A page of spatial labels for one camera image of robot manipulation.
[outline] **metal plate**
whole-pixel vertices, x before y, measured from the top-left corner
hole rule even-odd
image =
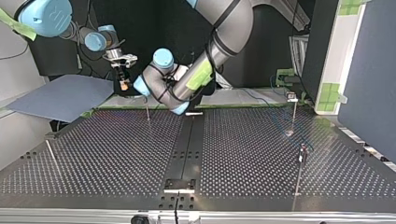
[[[290,119],[290,108],[157,111],[150,122],[99,111],[50,142],[57,160],[44,145],[1,171],[0,207],[396,213],[394,172],[303,109],[287,137]],[[295,196],[301,143],[315,151]],[[163,195],[177,176],[195,193]]]
[[[50,142],[56,160],[42,146],[0,173],[0,199],[17,197],[33,207],[118,202],[158,209],[182,124],[182,117],[166,111],[150,121],[143,110],[96,112]]]
[[[216,211],[396,212],[396,174],[326,119],[298,110],[294,134],[289,108],[206,110],[194,209]],[[300,145],[315,150],[295,197]]]

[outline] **metal frame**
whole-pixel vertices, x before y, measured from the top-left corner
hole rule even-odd
[[[69,128],[63,129],[67,133],[79,125],[83,119],[73,123]],[[389,181],[396,182],[396,175],[375,157],[371,157],[369,152],[350,139],[345,133],[331,128],[334,134],[342,140],[343,144],[350,148],[358,148],[362,160],[370,163],[370,166],[386,176]],[[53,222],[64,221],[68,223],[81,222],[101,222],[101,223],[122,223],[128,222],[134,215],[144,215],[150,217],[160,217],[161,223],[173,223],[175,209],[181,221],[189,220],[195,223],[191,217],[200,217],[201,223],[238,223],[238,220],[248,220],[248,223],[293,223],[305,221],[306,223],[318,223],[318,221],[331,222],[396,222],[396,215],[372,215],[356,213],[305,213],[305,211],[368,211],[367,207],[376,207],[376,212],[394,212],[395,202],[389,200],[371,199],[348,199],[329,197],[297,197],[290,196],[283,199],[257,199],[257,198],[207,198],[200,195],[200,181],[202,173],[203,159],[203,138],[205,134],[205,116],[185,117],[181,127],[181,135],[177,140],[173,158],[168,164],[167,172],[163,178],[163,186],[166,179],[181,179],[183,181],[196,180],[194,193],[165,193],[160,192],[155,197],[100,197],[100,196],[66,196],[51,197],[49,201],[42,201],[41,196],[21,197],[19,195],[1,195],[3,207],[0,208],[0,223],[2,222]],[[34,152],[46,150],[43,143],[39,147],[31,150]],[[1,171],[3,175],[13,172],[12,167],[23,164],[18,160],[12,163],[6,170]],[[51,209],[37,209],[39,207],[50,207]]]
[[[175,223],[173,212],[134,210],[0,209],[0,223],[130,223],[133,216],[146,216],[150,223]],[[395,223],[391,214],[360,213],[178,213],[181,223]]]

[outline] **silver bracket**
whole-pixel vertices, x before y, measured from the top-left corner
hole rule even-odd
[[[188,224],[201,224],[199,213],[190,213]]]
[[[159,216],[148,216],[149,224],[162,224],[161,218]]]
[[[343,105],[347,104],[347,97],[343,94],[338,94],[338,102],[340,102]]]
[[[302,31],[311,20],[305,14],[303,9],[298,5],[297,0],[250,0],[253,7],[258,5],[268,5],[274,7],[286,20],[293,23],[294,10],[297,6],[297,13],[294,18],[294,27],[298,31]]]

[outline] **green tape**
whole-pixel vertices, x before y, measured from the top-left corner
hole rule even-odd
[[[90,111],[86,111],[86,112],[82,113],[80,115],[80,117],[83,117],[84,119],[88,119],[88,118],[92,117],[93,112],[94,112],[93,109]]]
[[[339,100],[338,83],[323,83],[317,106],[317,111],[333,112]]]
[[[9,26],[12,30],[18,32],[20,35],[24,35],[31,40],[35,40],[37,34],[35,33],[35,29],[30,26],[27,26],[18,21],[14,21],[8,14],[0,8],[0,21],[2,21],[5,25]]]
[[[190,78],[186,85],[187,88],[192,91],[196,91],[202,86],[207,85],[207,83],[212,80],[210,75],[212,75],[212,65],[210,64],[210,61],[206,60],[199,66],[192,78]]]
[[[288,83],[286,84],[285,82],[283,82],[282,80],[280,80],[280,76],[283,77],[294,77],[294,69],[293,68],[288,68],[288,69],[277,69],[276,70],[276,85],[277,86],[292,86],[292,83]]]
[[[341,6],[338,15],[358,15],[359,9],[363,3],[363,0],[341,0]]]

